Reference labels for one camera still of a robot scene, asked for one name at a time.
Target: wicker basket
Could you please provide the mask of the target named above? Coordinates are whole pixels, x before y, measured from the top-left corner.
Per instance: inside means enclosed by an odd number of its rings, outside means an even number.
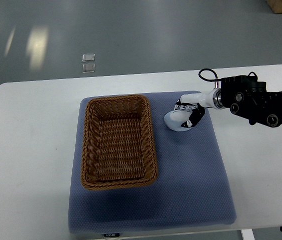
[[[86,106],[81,182],[88,190],[142,187],[158,175],[145,96],[101,97]]]

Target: blue cushion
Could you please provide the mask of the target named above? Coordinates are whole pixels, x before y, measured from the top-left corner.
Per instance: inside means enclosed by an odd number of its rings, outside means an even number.
[[[86,190],[80,182],[85,98],[80,105],[69,200],[71,233],[121,233],[232,224],[236,213],[208,111],[193,129],[168,129],[164,115],[183,94],[143,93],[150,103],[159,175],[150,186]]]

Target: white table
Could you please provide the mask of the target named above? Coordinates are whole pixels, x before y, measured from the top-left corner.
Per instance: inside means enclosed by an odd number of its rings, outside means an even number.
[[[250,71],[267,82],[269,92],[282,91],[282,65],[216,69],[220,78]],[[213,86],[199,79],[197,70],[2,84],[0,240],[71,239],[68,198],[83,98],[187,90],[207,93]],[[235,223],[123,236],[282,226],[282,126],[250,126],[228,109],[209,112],[230,181]]]

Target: gray floor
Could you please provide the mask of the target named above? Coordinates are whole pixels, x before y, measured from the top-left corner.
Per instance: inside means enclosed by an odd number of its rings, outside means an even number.
[[[96,71],[83,74],[89,52]],[[0,84],[273,64],[282,64],[282,14],[265,0],[0,0]],[[282,232],[257,229],[255,237],[282,240]]]

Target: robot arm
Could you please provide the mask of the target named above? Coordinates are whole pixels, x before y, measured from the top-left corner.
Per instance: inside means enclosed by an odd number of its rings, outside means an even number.
[[[203,71],[211,71],[215,79],[209,80],[201,76]],[[194,127],[203,117],[204,108],[224,109],[229,108],[231,113],[249,120],[251,125],[260,123],[272,128],[282,124],[282,91],[267,92],[266,82],[258,82],[254,72],[249,75],[240,75],[217,79],[217,74],[208,68],[199,72],[199,77],[209,82],[221,82],[221,88],[213,89],[209,94],[193,93],[180,97],[176,102],[174,111],[164,117],[166,125],[175,131],[186,131]],[[179,114],[188,118],[181,123],[181,129],[173,125],[170,127],[171,114]]]

